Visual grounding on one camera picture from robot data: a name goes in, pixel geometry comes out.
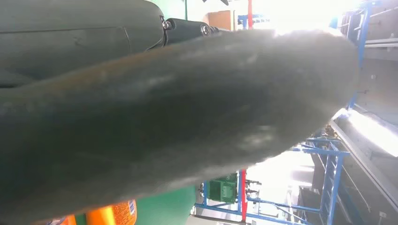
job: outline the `green wall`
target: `green wall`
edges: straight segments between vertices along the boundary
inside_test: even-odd
[[[138,199],[135,225],[185,225],[195,203],[195,186]]]
[[[164,17],[185,19],[185,4],[183,0],[148,0],[161,8]]]

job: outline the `bright light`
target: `bright light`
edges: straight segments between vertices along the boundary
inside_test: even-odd
[[[348,120],[362,135],[394,157],[398,157],[398,136],[355,110],[348,113]]]
[[[283,30],[325,28],[333,17],[358,7],[360,0],[254,0],[253,8]]]
[[[341,115],[346,115],[348,116],[348,111],[344,108],[340,109],[339,111],[337,111],[337,113],[332,117],[332,120],[337,119],[338,117],[340,117]]]

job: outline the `blue metal frame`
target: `blue metal frame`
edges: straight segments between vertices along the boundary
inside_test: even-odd
[[[350,153],[346,152],[346,151],[339,151],[339,149],[335,145],[335,143],[339,142],[338,139],[308,138],[306,140],[306,142],[309,144],[299,144],[298,146],[293,147],[290,150],[291,151],[301,151],[304,153],[323,154],[323,155],[327,155],[327,157],[328,157],[327,165],[326,165],[326,169],[325,169],[325,180],[324,180],[324,184],[323,184],[320,208],[316,209],[316,208],[309,208],[309,207],[304,207],[304,206],[299,206],[299,205],[287,205],[287,204],[283,204],[283,203],[266,201],[266,200],[263,200],[260,198],[247,198],[247,201],[255,202],[258,204],[260,204],[260,203],[272,204],[277,209],[300,220],[301,223],[286,221],[286,220],[278,219],[278,218],[271,217],[271,216],[264,216],[263,214],[261,214],[259,212],[257,212],[257,214],[247,213],[246,214],[247,217],[262,219],[262,220],[267,220],[267,221],[272,221],[272,222],[277,222],[277,223],[282,223],[282,224],[288,224],[288,225],[299,225],[299,224],[312,225],[311,223],[307,222],[305,218],[300,218],[300,217],[289,212],[289,209],[296,209],[296,210],[307,211],[310,213],[318,213],[321,217],[321,221],[322,221],[323,225],[332,225],[333,224],[333,215],[334,215],[336,201],[337,201],[338,186],[339,186],[339,182],[340,182],[341,171],[343,168],[343,158],[345,156],[350,155]],[[317,143],[325,143],[328,145],[329,149],[324,150],[324,149],[320,149],[320,148],[312,146]],[[220,208],[221,206],[228,205],[228,203],[220,203],[217,205],[210,206],[208,204],[204,204],[206,202],[206,200],[203,201],[203,204],[196,203],[195,206],[203,208],[203,209],[215,210],[215,211],[219,211],[219,212],[225,212],[225,213],[230,213],[230,214],[241,216],[242,215],[242,207],[241,207],[242,190],[240,188],[241,182],[245,182],[245,181],[241,180],[241,176],[239,176],[237,210],[229,210],[229,209]],[[207,187],[204,186],[203,188],[204,188],[204,190],[203,190],[204,196],[207,196]]]
[[[374,4],[368,4],[364,8],[362,14],[352,15],[350,17],[350,22],[348,24],[347,38],[351,40],[358,47],[358,63],[360,69],[362,69],[362,64],[363,64],[366,35],[369,29],[369,21],[370,21],[370,14],[372,12],[372,5]],[[359,25],[359,23],[360,23],[360,29],[356,30],[357,25]],[[352,109],[354,107],[357,97],[358,93],[355,93],[348,104],[348,109]]]

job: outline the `fluorescent light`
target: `fluorescent light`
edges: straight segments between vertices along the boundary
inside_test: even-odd
[[[376,121],[355,110],[349,111],[348,120],[367,139],[375,145],[398,157],[398,136]]]

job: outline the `black rubber tube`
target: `black rubber tube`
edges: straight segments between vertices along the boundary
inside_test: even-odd
[[[0,222],[201,182],[280,154],[344,106],[342,36],[225,33],[0,90]]]

